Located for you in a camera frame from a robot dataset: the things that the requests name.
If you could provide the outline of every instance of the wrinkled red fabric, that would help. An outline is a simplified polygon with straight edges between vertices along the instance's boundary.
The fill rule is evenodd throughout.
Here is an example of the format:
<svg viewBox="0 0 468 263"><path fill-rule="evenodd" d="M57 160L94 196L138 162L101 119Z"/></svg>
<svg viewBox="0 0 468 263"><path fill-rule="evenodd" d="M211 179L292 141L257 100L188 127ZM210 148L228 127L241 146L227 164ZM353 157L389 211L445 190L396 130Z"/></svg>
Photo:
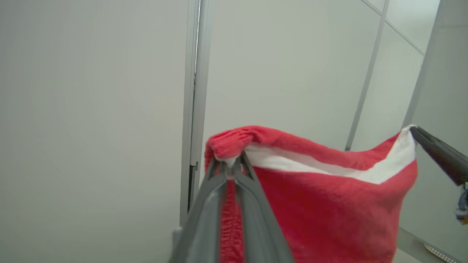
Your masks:
<svg viewBox="0 0 468 263"><path fill-rule="evenodd" d="M238 156L252 142L367 170L385 159L397 136L372 150L342 152L286 132L247 126L207 141L205 171L214 156ZM402 201L417 175L416 160L381 184L320 173L254 170L297 263L392 262ZM228 181L221 215L223 263L244 262L241 209L234 196L234 182Z"/></svg>

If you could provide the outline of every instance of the folded fabric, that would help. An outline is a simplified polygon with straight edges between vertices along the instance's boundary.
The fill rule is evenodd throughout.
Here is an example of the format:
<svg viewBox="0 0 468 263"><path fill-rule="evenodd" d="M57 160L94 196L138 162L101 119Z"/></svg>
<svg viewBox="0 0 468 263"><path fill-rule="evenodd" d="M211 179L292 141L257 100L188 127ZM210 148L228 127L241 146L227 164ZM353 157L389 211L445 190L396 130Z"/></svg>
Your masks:
<svg viewBox="0 0 468 263"><path fill-rule="evenodd" d="M286 132L247 126L206 143L232 165L245 150L297 263L390 263L400 209L413 186L415 142L404 128L372 150L342 152ZM241 210L228 182L221 262L244 262Z"/></svg>

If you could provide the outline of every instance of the white fabric trim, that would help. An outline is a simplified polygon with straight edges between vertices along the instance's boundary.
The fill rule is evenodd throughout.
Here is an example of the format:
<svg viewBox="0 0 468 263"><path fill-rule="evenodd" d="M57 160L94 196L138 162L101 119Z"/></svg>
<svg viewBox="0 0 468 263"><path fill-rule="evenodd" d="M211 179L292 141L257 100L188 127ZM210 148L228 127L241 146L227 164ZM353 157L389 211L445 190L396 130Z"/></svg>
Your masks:
<svg viewBox="0 0 468 263"><path fill-rule="evenodd" d="M385 159L365 171L322 163L308 155L265 147L256 143L250 143L245 152L250 163L260 168L353 177L364 182L381 184L398 174L416 158L416 143L410 132L412 126L402 129Z"/></svg>

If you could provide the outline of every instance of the red and white fabric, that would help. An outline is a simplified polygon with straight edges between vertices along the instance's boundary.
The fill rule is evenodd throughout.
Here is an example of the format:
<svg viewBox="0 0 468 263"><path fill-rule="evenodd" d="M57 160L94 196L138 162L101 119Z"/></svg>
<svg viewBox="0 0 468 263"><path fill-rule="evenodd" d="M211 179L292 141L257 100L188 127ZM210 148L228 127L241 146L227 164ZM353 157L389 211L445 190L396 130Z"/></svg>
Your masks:
<svg viewBox="0 0 468 263"><path fill-rule="evenodd" d="M404 128L374 149L342 152L286 132L247 126L206 143L228 164L245 150L297 263L390 263L405 194L413 186L416 144ZM221 262L244 262L234 182L221 215Z"/></svg>

